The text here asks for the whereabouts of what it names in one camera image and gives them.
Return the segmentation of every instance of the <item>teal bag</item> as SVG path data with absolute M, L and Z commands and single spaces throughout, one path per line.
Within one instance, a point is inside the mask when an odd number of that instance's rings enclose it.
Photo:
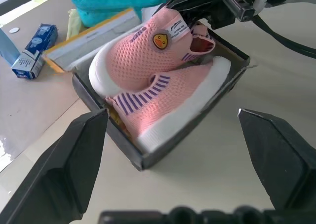
M 86 27 L 92 27 L 115 14 L 133 7 L 142 19 L 141 9 L 165 2 L 166 0 L 72 0 Z

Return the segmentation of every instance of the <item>open box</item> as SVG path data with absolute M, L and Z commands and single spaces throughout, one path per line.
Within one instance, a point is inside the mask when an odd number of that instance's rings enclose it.
M 203 108 L 201 113 L 189 122 L 172 139 L 160 146 L 154 152 L 144 153 L 130 141 L 128 136 L 116 124 L 115 120 L 110 117 L 107 126 L 107 133 L 138 170 L 145 170 L 152 167 L 164 158 L 173 148 L 175 148 L 205 118 L 219 100 L 234 87 L 247 69 L 247 66 L 250 63 L 248 55 L 223 40 L 211 30 L 209 30 L 209 34 L 216 40 L 216 47 L 211 54 L 213 56 L 223 56 L 229 59 L 232 63 L 230 72 L 222 87 Z M 90 110 L 103 109 L 107 107 L 105 101 L 93 90 L 88 77 L 89 66 L 96 52 L 90 54 L 83 63 L 81 62 L 81 66 L 77 67 L 73 75 L 73 86 L 79 97 Z

